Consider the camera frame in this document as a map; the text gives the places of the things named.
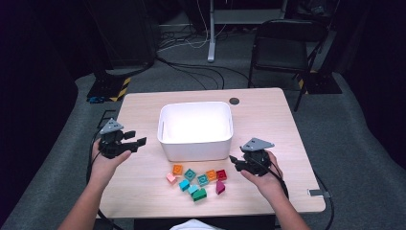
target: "black chair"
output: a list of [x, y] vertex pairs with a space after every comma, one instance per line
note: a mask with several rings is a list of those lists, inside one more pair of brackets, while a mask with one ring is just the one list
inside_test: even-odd
[[[254, 40], [248, 88], [252, 84], [254, 68], [301, 76], [304, 85], [294, 108], [297, 111], [317, 51], [327, 34], [327, 27], [316, 21], [275, 19], [262, 23]], [[314, 48], [307, 55], [307, 46], [311, 45]]]

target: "wooden table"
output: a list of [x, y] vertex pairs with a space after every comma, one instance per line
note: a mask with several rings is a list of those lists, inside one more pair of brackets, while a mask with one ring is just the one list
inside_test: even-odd
[[[137, 131], [134, 141], [146, 137], [147, 144], [116, 170], [102, 196], [103, 213], [109, 218], [134, 219], [274, 214], [257, 187], [237, 172], [228, 158], [206, 162], [170, 162], [157, 139], [159, 115], [164, 105], [228, 103], [231, 98], [238, 98], [239, 104], [230, 104], [234, 124], [230, 154], [242, 159], [243, 153], [239, 147], [252, 137], [274, 143], [275, 147], [270, 150], [278, 158], [290, 200], [296, 210], [300, 213], [325, 210], [322, 197], [307, 194], [307, 189], [319, 189], [319, 186], [286, 98], [280, 89], [267, 88], [126, 95], [118, 122], [124, 126], [124, 131]], [[225, 170], [228, 177], [224, 181], [225, 192], [218, 195], [215, 182], [211, 182], [204, 187], [207, 197], [193, 202], [187, 191], [181, 192], [178, 183], [170, 185], [167, 181], [166, 175], [172, 171], [174, 164], [183, 165], [184, 172], [192, 169], [197, 174]]]

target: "person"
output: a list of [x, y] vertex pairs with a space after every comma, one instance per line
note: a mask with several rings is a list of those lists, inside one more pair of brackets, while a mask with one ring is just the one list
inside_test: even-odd
[[[93, 145], [93, 165], [89, 183], [68, 216], [60, 224], [58, 228], [60, 230], [93, 229], [105, 187], [113, 177], [116, 168], [131, 155], [131, 152], [127, 150], [113, 159], [108, 159], [100, 154], [99, 142], [100, 139]], [[269, 159], [273, 163], [270, 170], [274, 173], [279, 171], [281, 177], [283, 177], [276, 156], [269, 150], [266, 152], [268, 152]], [[247, 171], [241, 171], [240, 173], [257, 186], [259, 192], [272, 206], [282, 229], [310, 229], [290, 203], [279, 180], [274, 175], [267, 173], [263, 176], [256, 176]]]

